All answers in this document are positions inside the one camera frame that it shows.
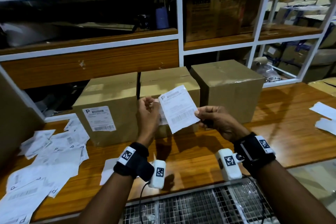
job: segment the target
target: wooden table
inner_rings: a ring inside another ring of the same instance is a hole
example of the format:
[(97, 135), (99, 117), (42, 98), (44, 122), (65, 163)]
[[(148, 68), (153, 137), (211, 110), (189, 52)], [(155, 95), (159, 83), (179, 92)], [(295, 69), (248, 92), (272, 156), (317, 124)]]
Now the wooden table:
[[(336, 137), (316, 129), (314, 124), (321, 115), (310, 111), (321, 101), (336, 108), (336, 98), (303, 83), (263, 89), (252, 122), (246, 126), (262, 135), (276, 152), (277, 160), (284, 167), (295, 167), (312, 162), (336, 158)], [(67, 121), (48, 123), (45, 129), (63, 131)], [(106, 159), (116, 158), (128, 143), (94, 148), (90, 141), (87, 151), (90, 159), (82, 163), (78, 176), (71, 178), (55, 199), (47, 198), (33, 215), (32, 221), (50, 219), (78, 213), (100, 189), (101, 172)], [(215, 130), (155, 140), (149, 147), (149, 161), (153, 153), (167, 163), (164, 189), (146, 187), (143, 196), (176, 192), (222, 182), (214, 154), (233, 145)], [(32, 160), (17, 157), (9, 161), (2, 172), (0, 191), (5, 193), (7, 177)], [(136, 200), (144, 181), (136, 179), (129, 200)]]

